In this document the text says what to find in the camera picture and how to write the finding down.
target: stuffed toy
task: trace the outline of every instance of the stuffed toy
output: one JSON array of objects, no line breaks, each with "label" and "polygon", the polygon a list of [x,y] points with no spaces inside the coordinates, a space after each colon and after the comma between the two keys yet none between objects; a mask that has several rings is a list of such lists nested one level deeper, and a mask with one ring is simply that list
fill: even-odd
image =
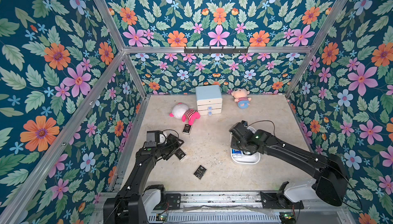
[{"label": "stuffed toy", "polygon": [[169,114],[169,116],[176,119],[181,119],[183,123],[186,119],[188,119],[189,125],[194,124],[195,119],[200,118],[200,114],[197,111],[189,109],[188,106],[183,103],[178,103],[175,105],[172,109],[172,113]]},{"label": "stuffed toy", "polygon": [[245,109],[250,105],[251,98],[247,98],[248,94],[250,94],[250,92],[244,88],[233,90],[232,96],[235,98],[235,102],[237,102],[237,106],[240,109]]}]

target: black cable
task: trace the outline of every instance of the black cable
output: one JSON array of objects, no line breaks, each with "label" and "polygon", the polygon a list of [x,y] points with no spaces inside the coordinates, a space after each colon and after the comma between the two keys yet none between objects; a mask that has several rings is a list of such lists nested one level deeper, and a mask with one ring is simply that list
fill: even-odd
[{"label": "black cable", "polygon": [[271,122],[273,124],[273,135],[274,136],[276,135],[276,127],[275,127],[275,125],[274,125],[274,123],[272,121],[270,121],[270,120],[262,120],[262,121],[258,121],[258,122],[254,122],[254,123],[259,123],[259,122]]}]

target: small box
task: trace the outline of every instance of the small box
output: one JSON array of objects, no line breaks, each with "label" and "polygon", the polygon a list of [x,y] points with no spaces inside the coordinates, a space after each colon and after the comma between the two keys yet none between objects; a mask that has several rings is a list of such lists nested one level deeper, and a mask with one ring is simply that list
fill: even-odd
[{"label": "small box", "polygon": [[222,95],[218,85],[198,86],[195,88],[195,94],[200,115],[221,113]]}]

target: beige floor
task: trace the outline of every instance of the beige floor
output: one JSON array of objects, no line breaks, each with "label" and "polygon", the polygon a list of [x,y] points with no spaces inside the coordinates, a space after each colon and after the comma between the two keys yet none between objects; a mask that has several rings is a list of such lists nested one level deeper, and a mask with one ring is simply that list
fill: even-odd
[{"label": "beige floor", "polygon": [[[302,170],[272,156],[261,155],[256,165],[239,165],[230,156],[229,129],[242,120],[249,124],[271,120],[276,125],[276,136],[283,141],[308,150],[292,111],[283,95],[253,95],[248,109],[239,109],[230,95],[223,95],[222,113],[201,116],[194,123],[191,134],[182,133],[184,124],[171,118],[172,107],[181,102],[196,109],[195,95],[152,96],[138,134],[125,179],[135,164],[135,153],[146,141],[149,130],[174,129],[184,140],[183,161],[172,156],[160,160],[150,173],[146,186],[164,184],[168,191],[255,191],[277,190],[282,182],[311,178]],[[253,125],[255,129],[273,132],[270,122]],[[207,171],[199,180],[194,176],[199,165]]]}]

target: drawer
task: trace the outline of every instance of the drawer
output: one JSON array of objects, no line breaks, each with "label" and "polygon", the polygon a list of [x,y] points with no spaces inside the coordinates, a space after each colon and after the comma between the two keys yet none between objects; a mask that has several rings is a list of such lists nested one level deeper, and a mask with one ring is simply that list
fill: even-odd
[{"label": "drawer", "polygon": [[222,108],[222,103],[198,105],[198,111],[207,110],[207,109],[209,109],[209,107],[211,107],[212,109],[220,109],[220,108]]},{"label": "drawer", "polygon": [[[201,110],[201,111],[198,111],[198,113],[199,113],[200,115],[207,115],[207,114],[208,114],[208,110]],[[221,113],[221,109],[213,109],[213,110],[211,110],[211,113],[212,113],[212,114]]]}]

